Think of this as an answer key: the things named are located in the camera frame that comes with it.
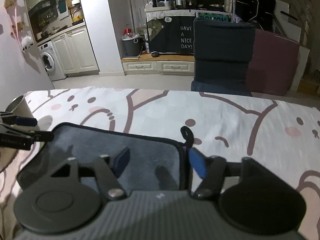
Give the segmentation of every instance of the drawer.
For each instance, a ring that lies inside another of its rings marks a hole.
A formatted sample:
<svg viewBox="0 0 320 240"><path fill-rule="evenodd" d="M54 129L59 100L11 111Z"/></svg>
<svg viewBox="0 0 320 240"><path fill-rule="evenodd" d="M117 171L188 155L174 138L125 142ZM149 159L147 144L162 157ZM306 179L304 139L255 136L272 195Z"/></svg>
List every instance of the drawer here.
<svg viewBox="0 0 320 240"><path fill-rule="evenodd" d="M157 61L157 68L161 72L193 73L195 63L193 61Z"/></svg>
<svg viewBox="0 0 320 240"><path fill-rule="evenodd" d="M157 65L154 61L124 62L123 69L124 71L157 70Z"/></svg>

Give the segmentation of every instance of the navy chair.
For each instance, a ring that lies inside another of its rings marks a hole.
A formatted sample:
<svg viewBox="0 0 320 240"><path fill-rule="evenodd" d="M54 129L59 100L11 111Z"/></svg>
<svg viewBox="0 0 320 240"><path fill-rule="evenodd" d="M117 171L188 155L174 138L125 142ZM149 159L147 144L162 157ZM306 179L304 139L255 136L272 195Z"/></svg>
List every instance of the navy chair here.
<svg viewBox="0 0 320 240"><path fill-rule="evenodd" d="M191 91L252 96L245 80L255 27L195 18L195 74Z"/></svg>

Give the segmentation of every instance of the cat print bedsheet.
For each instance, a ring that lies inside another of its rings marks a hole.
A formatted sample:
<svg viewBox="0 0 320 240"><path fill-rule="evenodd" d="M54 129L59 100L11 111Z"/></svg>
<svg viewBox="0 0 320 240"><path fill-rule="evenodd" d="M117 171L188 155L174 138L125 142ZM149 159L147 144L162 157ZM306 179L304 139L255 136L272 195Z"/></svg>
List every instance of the cat print bedsheet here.
<svg viewBox="0 0 320 240"><path fill-rule="evenodd" d="M278 100L189 91L83 89L33 91L27 103L42 130L62 122L104 130L184 141L190 127L198 150L229 162L251 156L292 187L307 203L299 232L320 239L320 111ZM0 217L3 239L20 230L13 203L21 189L15 179L38 152L19 151L0 173ZM193 189L200 183L193 176Z"/></svg>

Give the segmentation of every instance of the floor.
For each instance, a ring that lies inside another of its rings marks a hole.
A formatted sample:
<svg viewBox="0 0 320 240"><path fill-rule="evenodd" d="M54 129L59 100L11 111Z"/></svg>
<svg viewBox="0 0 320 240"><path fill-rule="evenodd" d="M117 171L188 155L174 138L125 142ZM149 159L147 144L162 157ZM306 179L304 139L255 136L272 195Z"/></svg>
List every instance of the floor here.
<svg viewBox="0 0 320 240"><path fill-rule="evenodd" d="M193 76L169 76L159 74L108 76L99 75L70 77L64 80L54 81L56 89L83 88L89 86L106 88L141 88L159 90L185 90L190 91ZM257 98L282 100L304 106L318 107L320 109L320 97L309 96L302 93L289 91L284 97L253 92Z"/></svg>

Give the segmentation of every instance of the washing machine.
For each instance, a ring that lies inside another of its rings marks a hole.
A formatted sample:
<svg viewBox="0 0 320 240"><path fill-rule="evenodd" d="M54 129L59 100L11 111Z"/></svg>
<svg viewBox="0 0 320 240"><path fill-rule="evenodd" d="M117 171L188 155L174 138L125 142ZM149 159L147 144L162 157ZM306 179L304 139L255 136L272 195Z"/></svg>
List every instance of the washing machine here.
<svg viewBox="0 0 320 240"><path fill-rule="evenodd" d="M40 45L38 49L44 63L44 67L51 81L65 79L66 75L63 73L56 54L53 51L52 42L48 41L47 43Z"/></svg>

